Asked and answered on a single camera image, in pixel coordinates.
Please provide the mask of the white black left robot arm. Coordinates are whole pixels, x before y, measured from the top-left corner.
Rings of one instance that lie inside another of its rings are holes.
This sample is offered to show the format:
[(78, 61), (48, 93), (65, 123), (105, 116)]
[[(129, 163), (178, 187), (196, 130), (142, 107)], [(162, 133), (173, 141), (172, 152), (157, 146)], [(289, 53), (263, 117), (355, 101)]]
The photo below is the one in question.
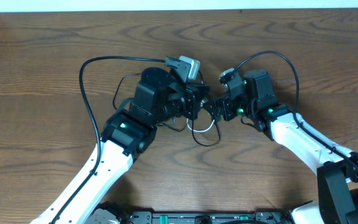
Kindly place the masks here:
[(84, 223), (111, 186), (155, 139), (158, 124), (196, 119), (209, 86), (184, 82), (174, 71), (147, 68), (134, 96), (106, 121), (95, 149), (60, 196), (34, 223)]

